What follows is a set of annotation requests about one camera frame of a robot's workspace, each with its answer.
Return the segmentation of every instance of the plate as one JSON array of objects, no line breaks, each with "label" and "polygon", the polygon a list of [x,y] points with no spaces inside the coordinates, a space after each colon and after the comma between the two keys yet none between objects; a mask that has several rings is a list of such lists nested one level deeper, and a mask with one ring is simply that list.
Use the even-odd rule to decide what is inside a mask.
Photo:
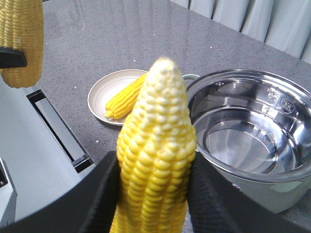
[{"label": "plate", "polygon": [[125,69],[108,74],[99,79],[90,89],[87,103],[92,114],[99,120],[111,125],[122,126],[127,115],[121,119],[106,118],[105,106],[111,98],[126,88],[129,84],[146,73],[140,69]]}]

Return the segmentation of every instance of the speckled countertop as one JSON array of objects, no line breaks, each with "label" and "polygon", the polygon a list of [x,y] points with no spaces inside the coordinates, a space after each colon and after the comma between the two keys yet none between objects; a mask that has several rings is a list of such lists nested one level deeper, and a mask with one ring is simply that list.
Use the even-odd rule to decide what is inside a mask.
[{"label": "speckled countertop", "polygon": [[[95,162],[115,150],[120,127],[89,111],[87,95],[103,76],[148,70],[162,55],[182,73],[247,68],[272,72],[311,91],[311,65],[168,0],[49,0],[39,85]],[[281,213],[311,229],[311,192]],[[191,232],[186,224],[184,232]]]}]

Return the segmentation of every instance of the yellow corn cob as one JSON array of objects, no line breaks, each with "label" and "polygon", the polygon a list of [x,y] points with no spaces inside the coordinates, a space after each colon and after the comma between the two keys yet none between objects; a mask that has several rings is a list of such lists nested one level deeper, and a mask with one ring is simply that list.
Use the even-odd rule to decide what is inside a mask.
[{"label": "yellow corn cob", "polygon": [[26,67],[0,70],[10,87],[29,87],[41,77],[43,59],[42,0],[0,0],[0,46],[25,54]]},{"label": "yellow corn cob", "polygon": [[147,73],[140,76],[106,104],[105,116],[107,118],[120,119],[133,109],[146,76]]},{"label": "yellow corn cob", "polygon": [[121,193],[110,233],[180,233],[195,149],[186,84],[159,58],[118,137]]}]

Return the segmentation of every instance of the curtain fold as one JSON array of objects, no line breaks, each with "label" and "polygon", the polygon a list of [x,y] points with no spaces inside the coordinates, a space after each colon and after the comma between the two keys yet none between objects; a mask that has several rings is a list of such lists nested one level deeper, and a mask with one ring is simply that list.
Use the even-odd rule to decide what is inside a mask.
[{"label": "curtain fold", "polygon": [[191,0],[190,10],[212,18],[215,0]]},{"label": "curtain fold", "polygon": [[178,5],[181,5],[181,6],[183,6],[183,7],[188,8],[188,7],[189,7],[189,1],[190,1],[190,0],[170,0],[170,1],[175,2],[175,3],[177,3]]},{"label": "curtain fold", "polygon": [[240,31],[249,0],[215,0],[212,19]]},{"label": "curtain fold", "polygon": [[264,42],[270,23],[273,0],[250,0],[241,32]]}]

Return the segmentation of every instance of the metal pot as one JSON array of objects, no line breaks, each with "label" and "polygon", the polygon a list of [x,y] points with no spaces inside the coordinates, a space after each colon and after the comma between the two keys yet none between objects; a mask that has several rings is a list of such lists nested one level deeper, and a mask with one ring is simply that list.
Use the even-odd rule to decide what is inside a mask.
[{"label": "metal pot", "polygon": [[311,185],[311,94],[278,75],[228,69],[188,86],[198,151],[274,213]]}]

